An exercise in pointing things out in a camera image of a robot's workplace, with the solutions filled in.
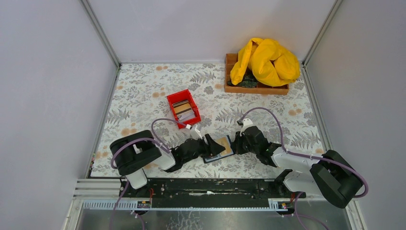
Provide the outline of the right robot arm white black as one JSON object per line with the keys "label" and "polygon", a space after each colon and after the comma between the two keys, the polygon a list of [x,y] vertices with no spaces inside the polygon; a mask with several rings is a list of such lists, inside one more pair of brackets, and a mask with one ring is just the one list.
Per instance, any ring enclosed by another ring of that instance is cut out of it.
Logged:
{"label": "right robot arm white black", "polygon": [[236,154],[250,152],[262,164],[282,168],[276,181],[288,191],[323,196],[338,208],[345,208],[365,185],[338,152],[328,150],[320,156],[289,153],[281,144],[268,141],[256,126],[236,132],[232,148]]}

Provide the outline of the black card holder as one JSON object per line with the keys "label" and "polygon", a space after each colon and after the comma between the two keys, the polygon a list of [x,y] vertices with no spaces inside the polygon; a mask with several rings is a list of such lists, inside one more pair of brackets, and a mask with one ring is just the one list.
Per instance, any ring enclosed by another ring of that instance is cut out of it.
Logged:
{"label": "black card holder", "polygon": [[235,155],[231,146],[232,142],[229,135],[215,139],[214,142],[216,143],[214,147],[215,152],[207,157],[203,157],[204,163],[211,163]]}

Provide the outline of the red plastic bin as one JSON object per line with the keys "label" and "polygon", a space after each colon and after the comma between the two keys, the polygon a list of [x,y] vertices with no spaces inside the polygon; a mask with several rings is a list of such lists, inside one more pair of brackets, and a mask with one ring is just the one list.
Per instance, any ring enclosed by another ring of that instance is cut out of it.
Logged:
{"label": "red plastic bin", "polygon": [[198,107],[189,90],[170,94],[167,96],[167,100],[175,120],[180,122],[179,129],[201,122]]}

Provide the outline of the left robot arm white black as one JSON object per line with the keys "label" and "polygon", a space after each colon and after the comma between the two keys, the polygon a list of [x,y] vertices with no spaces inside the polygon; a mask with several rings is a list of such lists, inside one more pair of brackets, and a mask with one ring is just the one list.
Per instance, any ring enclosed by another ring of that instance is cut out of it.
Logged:
{"label": "left robot arm white black", "polygon": [[117,169],[133,189],[139,189],[148,182],[144,167],[150,163],[171,173],[196,158],[216,157],[226,147],[206,134],[203,138],[189,138],[179,146],[168,149],[153,137],[150,130],[144,130],[113,141],[110,150],[113,155],[111,167]]}

